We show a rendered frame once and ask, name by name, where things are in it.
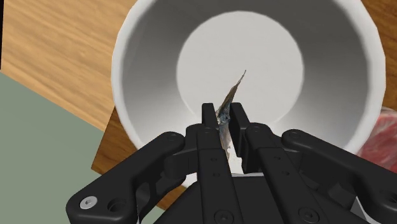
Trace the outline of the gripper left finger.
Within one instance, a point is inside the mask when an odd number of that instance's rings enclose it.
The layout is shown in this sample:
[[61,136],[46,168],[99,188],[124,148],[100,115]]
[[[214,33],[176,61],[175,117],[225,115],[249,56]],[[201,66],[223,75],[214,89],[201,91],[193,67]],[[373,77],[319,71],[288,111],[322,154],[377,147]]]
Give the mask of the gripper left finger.
[[66,204],[70,224],[141,224],[191,173],[188,187],[154,224],[243,224],[235,185],[219,140],[214,106],[186,134],[164,132],[75,193]]

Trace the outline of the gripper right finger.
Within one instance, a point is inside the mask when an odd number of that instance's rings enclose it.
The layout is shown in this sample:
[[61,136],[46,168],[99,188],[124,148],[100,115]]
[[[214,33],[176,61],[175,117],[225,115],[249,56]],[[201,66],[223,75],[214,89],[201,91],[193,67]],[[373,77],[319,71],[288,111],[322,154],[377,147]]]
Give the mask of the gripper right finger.
[[351,186],[366,214],[381,224],[397,224],[397,174],[301,130],[276,136],[251,123],[239,103],[230,106],[229,130],[244,173],[260,171],[258,148],[282,148],[304,176],[322,187],[332,182]]

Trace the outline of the thin grey brown object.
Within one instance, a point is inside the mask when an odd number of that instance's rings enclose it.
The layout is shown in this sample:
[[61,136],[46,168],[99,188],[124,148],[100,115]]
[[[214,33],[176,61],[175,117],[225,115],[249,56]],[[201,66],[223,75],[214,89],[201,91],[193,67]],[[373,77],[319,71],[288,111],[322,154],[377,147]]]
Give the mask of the thin grey brown object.
[[229,93],[226,95],[224,101],[221,106],[216,110],[216,119],[219,126],[219,138],[221,141],[221,145],[223,150],[225,151],[227,159],[230,158],[230,154],[228,150],[230,149],[230,145],[232,142],[230,131],[228,128],[228,124],[230,122],[230,105],[233,101],[233,98],[236,94],[238,86],[240,85],[242,79],[244,78],[246,71],[243,72],[242,76],[238,80],[238,82],[230,89]]

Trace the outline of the red translucent object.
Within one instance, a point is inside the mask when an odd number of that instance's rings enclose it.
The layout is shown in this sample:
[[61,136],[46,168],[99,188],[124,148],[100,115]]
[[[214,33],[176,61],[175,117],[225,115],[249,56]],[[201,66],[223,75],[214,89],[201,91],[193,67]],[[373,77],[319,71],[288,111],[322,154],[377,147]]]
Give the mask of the red translucent object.
[[370,137],[357,155],[397,173],[397,111],[382,107]]

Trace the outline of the white bowl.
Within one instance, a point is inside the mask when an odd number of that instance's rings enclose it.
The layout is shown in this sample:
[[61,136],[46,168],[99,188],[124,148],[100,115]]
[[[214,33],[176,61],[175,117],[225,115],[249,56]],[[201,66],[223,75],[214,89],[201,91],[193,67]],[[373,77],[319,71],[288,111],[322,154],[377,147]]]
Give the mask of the white bowl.
[[137,0],[116,39],[113,98],[135,147],[184,134],[233,86],[252,122],[300,129],[351,153],[386,90],[386,59],[361,0]]

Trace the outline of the wooden table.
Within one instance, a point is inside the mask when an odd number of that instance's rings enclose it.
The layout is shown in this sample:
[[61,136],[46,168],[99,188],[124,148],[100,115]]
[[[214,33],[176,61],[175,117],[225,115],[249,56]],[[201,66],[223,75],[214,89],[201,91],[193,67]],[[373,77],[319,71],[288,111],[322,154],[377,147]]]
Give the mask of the wooden table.
[[110,87],[116,35],[136,0],[4,0],[0,218],[65,216],[71,192],[133,151]]

